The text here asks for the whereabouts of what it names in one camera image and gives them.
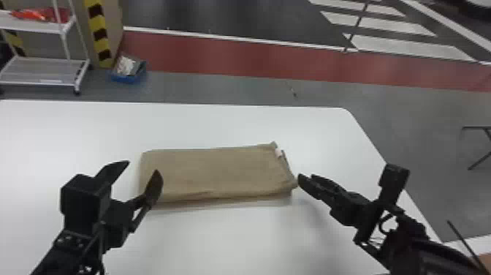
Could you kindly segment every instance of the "white table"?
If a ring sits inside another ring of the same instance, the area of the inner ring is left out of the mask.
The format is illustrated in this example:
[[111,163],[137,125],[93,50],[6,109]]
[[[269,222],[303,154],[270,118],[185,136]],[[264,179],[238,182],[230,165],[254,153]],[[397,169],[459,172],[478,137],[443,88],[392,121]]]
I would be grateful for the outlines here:
[[[76,173],[131,160],[113,197],[137,194],[142,152],[276,141],[294,173],[317,173],[374,199],[385,161],[340,108],[0,101],[0,274],[29,274],[62,228],[59,189]],[[403,193],[399,205],[423,222]],[[355,230],[301,189],[289,200],[155,210],[109,274],[380,274],[352,242]]]

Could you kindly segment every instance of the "hazard stripe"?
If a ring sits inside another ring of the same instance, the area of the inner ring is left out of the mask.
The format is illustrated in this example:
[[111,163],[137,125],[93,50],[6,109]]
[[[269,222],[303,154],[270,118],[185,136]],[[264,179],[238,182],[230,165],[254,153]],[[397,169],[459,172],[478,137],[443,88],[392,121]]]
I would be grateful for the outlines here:
[[107,36],[102,0],[85,0],[85,8],[88,14],[88,25],[94,38],[94,50],[99,58],[99,66],[111,68],[114,55],[111,53],[109,37]]
[[5,40],[11,44],[15,52],[19,56],[26,56],[26,50],[24,49],[24,43],[22,39],[18,36],[16,31],[5,31]]

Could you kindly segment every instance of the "beige towel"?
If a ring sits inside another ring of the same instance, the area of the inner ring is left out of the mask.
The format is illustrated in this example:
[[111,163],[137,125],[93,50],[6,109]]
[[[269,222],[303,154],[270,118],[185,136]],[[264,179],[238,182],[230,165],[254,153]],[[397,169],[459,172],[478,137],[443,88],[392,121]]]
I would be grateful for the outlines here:
[[140,186],[157,169],[164,178],[159,202],[272,196],[297,182],[275,143],[212,149],[152,150],[143,153]]

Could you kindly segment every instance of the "gray floor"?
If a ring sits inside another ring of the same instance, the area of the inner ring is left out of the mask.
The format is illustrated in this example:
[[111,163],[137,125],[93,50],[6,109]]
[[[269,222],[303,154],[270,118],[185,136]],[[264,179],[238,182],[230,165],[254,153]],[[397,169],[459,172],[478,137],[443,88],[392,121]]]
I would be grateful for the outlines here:
[[411,170],[407,189],[443,241],[456,239],[447,219],[465,237],[491,233],[491,159],[466,170],[491,144],[481,132],[460,135],[462,125],[491,125],[491,94],[163,72],[128,86],[93,71],[81,97],[65,88],[6,87],[4,98],[342,107],[386,161]]

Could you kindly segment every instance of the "black chair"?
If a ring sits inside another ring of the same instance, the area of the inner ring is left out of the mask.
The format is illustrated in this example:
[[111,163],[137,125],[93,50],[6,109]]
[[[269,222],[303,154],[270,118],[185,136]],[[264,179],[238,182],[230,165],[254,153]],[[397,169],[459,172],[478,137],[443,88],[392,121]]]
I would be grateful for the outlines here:
[[[462,131],[465,131],[465,130],[481,130],[481,131],[484,131],[487,138],[489,138],[491,141],[491,126],[464,126],[464,127],[462,127]],[[476,162],[474,162],[467,169],[473,170],[474,168],[477,167],[477,165],[480,165],[481,163],[483,163],[483,161],[485,161],[489,157],[491,157],[491,151],[489,151],[487,154],[485,154],[482,158],[478,159]]]

